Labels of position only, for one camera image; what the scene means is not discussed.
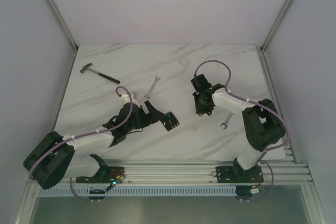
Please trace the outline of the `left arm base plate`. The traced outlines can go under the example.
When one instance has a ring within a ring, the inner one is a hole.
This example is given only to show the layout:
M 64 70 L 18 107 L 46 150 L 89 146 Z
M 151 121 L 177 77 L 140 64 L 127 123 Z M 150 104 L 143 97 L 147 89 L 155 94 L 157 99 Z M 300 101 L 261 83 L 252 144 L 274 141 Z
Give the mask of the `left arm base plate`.
M 122 166 L 109 166 L 100 168 L 92 177 L 77 177 L 79 184 L 110 184 L 124 175 L 125 169 Z

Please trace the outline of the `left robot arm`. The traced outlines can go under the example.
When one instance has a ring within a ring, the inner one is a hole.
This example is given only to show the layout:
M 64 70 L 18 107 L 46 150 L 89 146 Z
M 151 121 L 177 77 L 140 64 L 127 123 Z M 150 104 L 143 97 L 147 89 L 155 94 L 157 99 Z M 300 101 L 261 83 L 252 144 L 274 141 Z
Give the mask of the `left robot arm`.
M 142 130 L 164 116 L 149 101 L 144 105 L 148 113 L 140 105 L 125 103 L 118 115 L 83 137 L 62 136 L 56 131 L 48 133 L 26 157 L 23 167 L 43 189 L 68 178 L 89 183 L 108 182 L 110 167 L 97 151 L 116 146 L 132 131 Z

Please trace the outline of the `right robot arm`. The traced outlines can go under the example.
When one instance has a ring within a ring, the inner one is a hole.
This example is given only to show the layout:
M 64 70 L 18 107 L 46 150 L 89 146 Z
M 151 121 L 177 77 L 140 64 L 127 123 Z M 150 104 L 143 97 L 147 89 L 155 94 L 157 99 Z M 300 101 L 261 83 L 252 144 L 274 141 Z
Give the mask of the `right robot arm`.
M 257 163 L 284 135 L 285 127 L 276 117 L 277 111 L 269 99 L 262 101 L 240 100 L 230 95 L 223 84 L 212 85 L 203 74 L 194 76 L 191 84 L 195 111 L 199 116 L 210 116 L 214 107 L 221 107 L 240 116 L 244 124 L 247 144 L 233 161 L 233 177 L 240 182 L 258 174 Z

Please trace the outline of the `black fuse box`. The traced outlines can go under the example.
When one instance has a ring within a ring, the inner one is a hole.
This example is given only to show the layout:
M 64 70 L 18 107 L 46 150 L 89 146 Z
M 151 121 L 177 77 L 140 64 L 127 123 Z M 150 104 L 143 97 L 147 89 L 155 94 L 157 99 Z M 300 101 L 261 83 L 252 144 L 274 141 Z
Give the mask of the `black fuse box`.
M 167 131 L 174 129 L 180 124 L 177 118 L 175 117 L 175 115 L 171 111 L 164 114 L 160 118 L 160 122 L 162 123 L 162 125 L 165 127 Z

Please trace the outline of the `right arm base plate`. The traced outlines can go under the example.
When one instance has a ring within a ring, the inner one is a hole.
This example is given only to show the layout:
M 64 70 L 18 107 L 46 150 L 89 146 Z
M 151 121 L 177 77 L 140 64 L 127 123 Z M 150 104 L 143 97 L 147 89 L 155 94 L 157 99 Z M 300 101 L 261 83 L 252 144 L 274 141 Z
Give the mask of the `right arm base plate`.
M 264 177 L 259 166 L 244 170 L 236 166 L 217 166 L 215 168 L 218 183 L 251 184 L 263 183 Z

